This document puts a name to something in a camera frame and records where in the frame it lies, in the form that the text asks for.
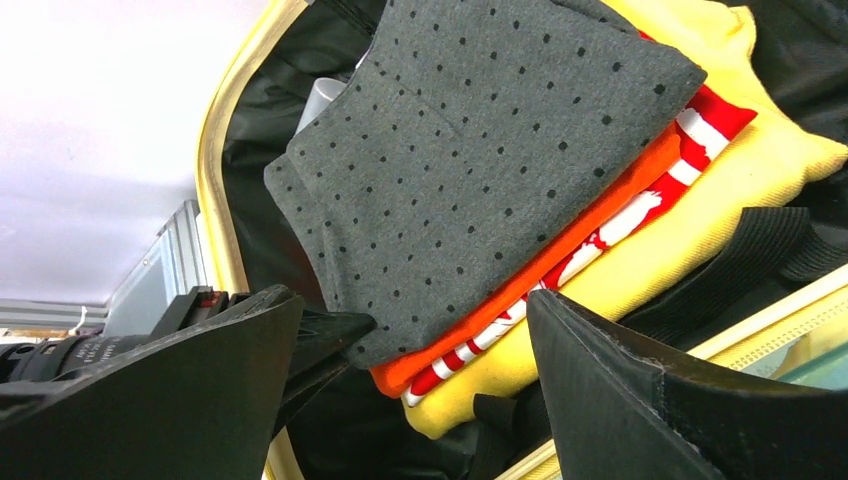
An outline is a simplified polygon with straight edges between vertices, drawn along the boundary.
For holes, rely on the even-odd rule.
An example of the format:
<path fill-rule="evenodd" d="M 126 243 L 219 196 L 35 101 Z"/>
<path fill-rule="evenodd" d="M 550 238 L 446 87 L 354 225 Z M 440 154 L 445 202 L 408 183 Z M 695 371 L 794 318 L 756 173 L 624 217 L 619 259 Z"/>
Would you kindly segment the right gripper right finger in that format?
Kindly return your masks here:
<path fill-rule="evenodd" d="M 532 350 L 565 479 L 843 479 L 847 394 L 756 377 L 533 292 Z"/>

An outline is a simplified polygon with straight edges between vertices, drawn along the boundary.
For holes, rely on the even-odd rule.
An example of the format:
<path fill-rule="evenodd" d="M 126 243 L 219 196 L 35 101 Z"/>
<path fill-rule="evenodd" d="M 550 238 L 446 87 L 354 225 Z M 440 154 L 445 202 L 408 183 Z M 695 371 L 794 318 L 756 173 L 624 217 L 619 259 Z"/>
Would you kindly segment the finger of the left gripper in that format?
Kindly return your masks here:
<path fill-rule="evenodd" d="M 349 366 L 344 351 L 375 325 L 367 314 L 304 312 L 275 419 L 275 434 Z"/>

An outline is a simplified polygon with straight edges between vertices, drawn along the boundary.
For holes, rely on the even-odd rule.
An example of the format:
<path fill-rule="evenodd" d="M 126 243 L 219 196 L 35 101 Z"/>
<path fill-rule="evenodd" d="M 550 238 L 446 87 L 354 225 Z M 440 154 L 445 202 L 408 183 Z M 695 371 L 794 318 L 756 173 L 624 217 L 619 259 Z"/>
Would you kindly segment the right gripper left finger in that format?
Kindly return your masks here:
<path fill-rule="evenodd" d="M 277 286 L 46 382 L 1 388 L 5 479 L 258 479 L 304 307 Z"/>

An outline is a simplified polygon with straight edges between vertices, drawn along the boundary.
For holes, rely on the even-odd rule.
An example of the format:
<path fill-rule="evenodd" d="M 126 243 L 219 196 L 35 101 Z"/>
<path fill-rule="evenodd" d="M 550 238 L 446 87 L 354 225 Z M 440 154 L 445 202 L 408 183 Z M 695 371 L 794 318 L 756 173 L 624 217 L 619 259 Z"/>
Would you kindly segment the yellow hard-shell suitcase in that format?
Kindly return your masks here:
<path fill-rule="evenodd" d="M 271 2 L 209 111 L 198 158 L 201 206 L 214 238 L 222 286 L 258 291 L 282 283 L 310 308 L 324 301 L 264 171 L 292 139 L 310 77 L 347 78 L 383 12 L 380 1 L 318 1 L 281 30 Z M 847 139 L 847 5 L 843 1 L 752 1 L 753 68 L 778 107 L 805 130 Z M 349 369 L 328 383 L 273 441 L 272 479 L 463 479 L 477 429 L 440 440 L 416 433 L 400 404 L 370 376 Z"/>

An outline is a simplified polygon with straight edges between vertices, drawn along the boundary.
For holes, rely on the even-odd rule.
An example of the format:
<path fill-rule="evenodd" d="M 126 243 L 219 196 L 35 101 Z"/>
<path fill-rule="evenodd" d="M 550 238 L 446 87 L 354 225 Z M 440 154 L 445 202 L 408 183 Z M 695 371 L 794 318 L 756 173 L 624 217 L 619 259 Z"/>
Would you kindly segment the dark navy fabric item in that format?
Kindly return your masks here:
<path fill-rule="evenodd" d="M 265 185 L 368 369 L 432 345 L 592 203 L 705 72 L 599 1 L 391 1 Z"/>

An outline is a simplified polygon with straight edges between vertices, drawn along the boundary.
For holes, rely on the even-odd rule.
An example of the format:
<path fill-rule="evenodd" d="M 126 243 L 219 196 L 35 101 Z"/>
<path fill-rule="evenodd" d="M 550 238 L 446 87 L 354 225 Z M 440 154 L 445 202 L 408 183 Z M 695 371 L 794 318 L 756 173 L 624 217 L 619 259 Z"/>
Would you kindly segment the teal transparent plastic tray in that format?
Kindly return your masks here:
<path fill-rule="evenodd" d="M 821 388 L 847 389 L 847 331 L 813 331 L 788 350 L 771 379 Z"/>

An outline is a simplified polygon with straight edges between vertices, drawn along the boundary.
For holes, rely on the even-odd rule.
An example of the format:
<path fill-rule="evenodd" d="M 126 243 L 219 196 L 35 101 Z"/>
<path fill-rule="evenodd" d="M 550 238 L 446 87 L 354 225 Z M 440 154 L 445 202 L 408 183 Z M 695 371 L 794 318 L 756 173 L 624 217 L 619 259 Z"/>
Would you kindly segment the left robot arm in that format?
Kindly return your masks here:
<path fill-rule="evenodd" d="M 1 382 L 51 381 L 201 323 L 250 297 L 249 293 L 230 294 L 208 286 L 194 287 L 171 302 L 148 335 L 82 335 L 34 344 L 4 344 L 1 346 Z M 303 311 L 274 434 L 279 434 L 306 403 L 348 367 L 343 351 L 375 326 L 375 320 L 367 314 Z"/>

